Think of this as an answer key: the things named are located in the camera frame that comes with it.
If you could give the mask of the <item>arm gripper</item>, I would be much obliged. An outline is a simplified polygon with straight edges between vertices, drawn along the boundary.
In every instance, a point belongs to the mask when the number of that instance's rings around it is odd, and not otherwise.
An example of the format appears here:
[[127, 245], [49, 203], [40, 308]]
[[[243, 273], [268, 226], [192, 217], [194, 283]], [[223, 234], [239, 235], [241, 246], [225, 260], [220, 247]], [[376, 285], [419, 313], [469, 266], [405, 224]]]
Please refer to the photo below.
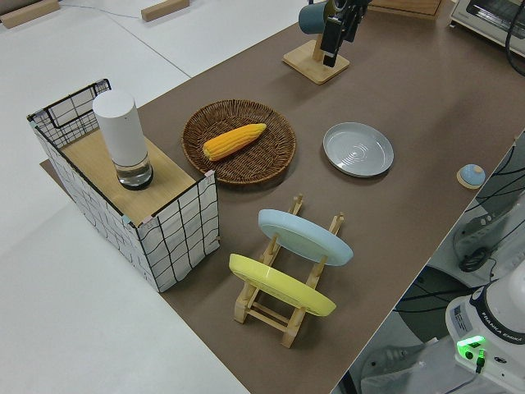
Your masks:
[[344, 40], [353, 42], [359, 17], [362, 17], [368, 8], [368, 0], [333, 0], [333, 16], [328, 18], [322, 34], [321, 50], [324, 53], [323, 65], [333, 67], [340, 47], [342, 22], [345, 21]]

